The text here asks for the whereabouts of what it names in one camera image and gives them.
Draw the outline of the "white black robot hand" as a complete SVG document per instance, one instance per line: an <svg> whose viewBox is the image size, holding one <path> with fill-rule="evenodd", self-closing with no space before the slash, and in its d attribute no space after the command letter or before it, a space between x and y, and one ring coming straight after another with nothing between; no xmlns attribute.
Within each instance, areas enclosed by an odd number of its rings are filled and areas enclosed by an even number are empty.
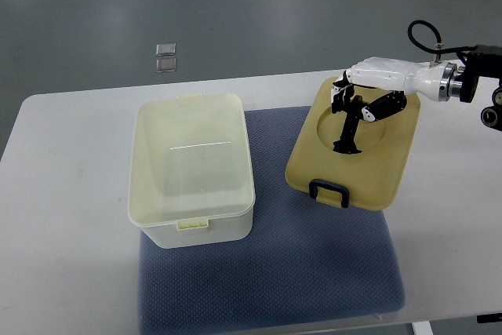
<svg viewBox="0 0 502 335"><path fill-rule="evenodd" d="M434 101L447 101L460 95L457 66L450 62L423 65L381 57L367 58L348 68L331 89L331 111L352 113L356 119L376 122L404 110L406 97L421 93ZM387 93L366 104L353 105L355 87L382 89Z"/></svg>

